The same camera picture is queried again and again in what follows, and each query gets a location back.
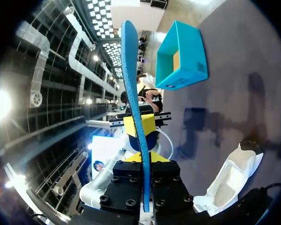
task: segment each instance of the man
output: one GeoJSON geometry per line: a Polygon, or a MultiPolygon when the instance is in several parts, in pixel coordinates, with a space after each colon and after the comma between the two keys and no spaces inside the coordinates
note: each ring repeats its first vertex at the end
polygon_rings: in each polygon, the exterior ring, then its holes
{"type": "MultiPolygon", "coordinates": [[[[152,106],[155,113],[160,113],[163,110],[162,96],[156,89],[142,89],[139,94],[138,101],[147,102],[152,106]]],[[[121,101],[125,104],[128,103],[127,93],[124,91],[121,94],[121,101]]]]}
{"type": "Polygon", "coordinates": [[[103,168],[105,168],[105,165],[100,161],[95,161],[93,167],[96,171],[100,172],[103,168]]]}

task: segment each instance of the white duct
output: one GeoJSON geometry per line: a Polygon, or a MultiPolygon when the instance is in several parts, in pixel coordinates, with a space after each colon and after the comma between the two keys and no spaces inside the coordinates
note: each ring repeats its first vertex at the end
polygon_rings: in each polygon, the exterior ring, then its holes
{"type": "Polygon", "coordinates": [[[84,185],[79,193],[81,201],[93,208],[100,208],[100,196],[104,195],[112,177],[112,169],[118,160],[123,159],[124,152],[119,151],[118,154],[111,159],[106,167],[90,183],[84,185]]]}
{"type": "Polygon", "coordinates": [[[47,37],[42,35],[26,21],[21,24],[15,34],[40,50],[30,86],[30,108],[39,107],[43,101],[40,91],[44,68],[49,56],[50,42],[47,37]]]}
{"type": "Polygon", "coordinates": [[[77,21],[76,17],[74,16],[72,10],[69,10],[68,8],[65,9],[64,14],[68,21],[71,23],[71,25],[75,28],[77,31],[76,38],[72,44],[72,47],[70,49],[69,53],[69,65],[70,67],[75,70],[77,73],[80,73],[82,76],[87,77],[91,81],[97,83],[104,89],[106,89],[108,92],[119,96],[120,93],[115,90],[113,87],[111,87],[107,82],[101,80],[96,74],[94,74],[92,71],[90,71],[86,66],[84,66],[82,63],[80,63],[75,57],[78,51],[78,47],[81,41],[84,41],[84,43],[87,45],[87,47],[92,51],[96,48],[96,45],[91,43],[90,39],[88,38],[87,34],[82,30],[81,25],[77,21]]]}

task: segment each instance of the cyan box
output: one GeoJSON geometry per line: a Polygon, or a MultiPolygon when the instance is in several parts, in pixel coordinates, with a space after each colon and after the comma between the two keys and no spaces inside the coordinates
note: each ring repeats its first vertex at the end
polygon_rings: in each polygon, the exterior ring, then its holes
{"type": "Polygon", "coordinates": [[[175,21],[157,51],[156,87],[176,90],[208,78],[207,62],[200,31],[175,21]],[[178,69],[173,56],[178,51],[178,69]]]}

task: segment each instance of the light fixture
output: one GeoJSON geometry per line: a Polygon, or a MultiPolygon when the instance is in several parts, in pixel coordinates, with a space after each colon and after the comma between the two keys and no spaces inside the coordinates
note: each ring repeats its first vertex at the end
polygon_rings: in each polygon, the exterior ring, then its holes
{"type": "Polygon", "coordinates": [[[101,10],[100,10],[100,14],[101,14],[101,15],[105,15],[105,14],[106,14],[106,10],[105,10],[105,9],[101,9],[101,10]]]}
{"type": "Polygon", "coordinates": [[[92,9],[94,7],[93,3],[88,4],[89,9],[92,9]]]}
{"type": "Polygon", "coordinates": [[[105,2],[104,2],[104,1],[100,1],[100,2],[99,2],[99,6],[100,6],[100,7],[104,7],[104,6],[105,6],[105,2]]]}
{"type": "Polygon", "coordinates": [[[94,55],[93,59],[97,62],[99,60],[99,57],[97,55],[94,55]]]}
{"type": "Polygon", "coordinates": [[[12,103],[7,92],[0,90],[0,119],[6,117],[11,110],[12,103]]]}
{"type": "Polygon", "coordinates": [[[90,104],[92,104],[92,103],[93,103],[93,100],[92,100],[92,99],[90,99],[90,98],[86,99],[86,104],[90,105],[90,104]]]}

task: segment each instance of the screw head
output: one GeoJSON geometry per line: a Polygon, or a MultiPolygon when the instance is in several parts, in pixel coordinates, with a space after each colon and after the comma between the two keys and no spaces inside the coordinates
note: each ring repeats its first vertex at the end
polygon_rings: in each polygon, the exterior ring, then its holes
{"type": "Polygon", "coordinates": [[[106,195],[100,196],[100,203],[101,204],[107,204],[109,202],[109,197],[106,195]]]}
{"type": "Polygon", "coordinates": [[[118,182],[119,179],[120,179],[120,177],[118,177],[118,176],[113,176],[112,179],[111,179],[111,181],[112,181],[113,183],[116,183],[116,182],[118,182]]]}
{"type": "Polygon", "coordinates": [[[135,177],[130,178],[131,183],[135,183],[136,181],[137,181],[137,179],[135,177]]]}
{"type": "Polygon", "coordinates": [[[187,196],[184,197],[183,200],[184,200],[186,203],[190,203],[190,202],[193,201],[193,196],[187,195],[187,196]]]}
{"type": "Polygon", "coordinates": [[[161,200],[157,201],[155,203],[155,205],[158,206],[158,207],[163,207],[165,205],[165,200],[161,199],[161,200]]]}
{"type": "Polygon", "coordinates": [[[161,183],[162,182],[162,179],[161,178],[156,178],[155,179],[155,183],[161,183]]]}
{"type": "Polygon", "coordinates": [[[174,177],[174,178],[173,178],[173,180],[174,180],[174,181],[180,181],[180,180],[181,180],[181,178],[180,178],[180,177],[178,177],[178,176],[176,176],[176,177],[174,177]]]}
{"type": "Polygon", "coordinates": [[[133,206],[135,206],[135,205],[136,205],[136,201],[133,200],[133,199],[128,199],[128,200],[126,201],[126,206],[128,206],[128,207],[133,207],[133,206]]]}

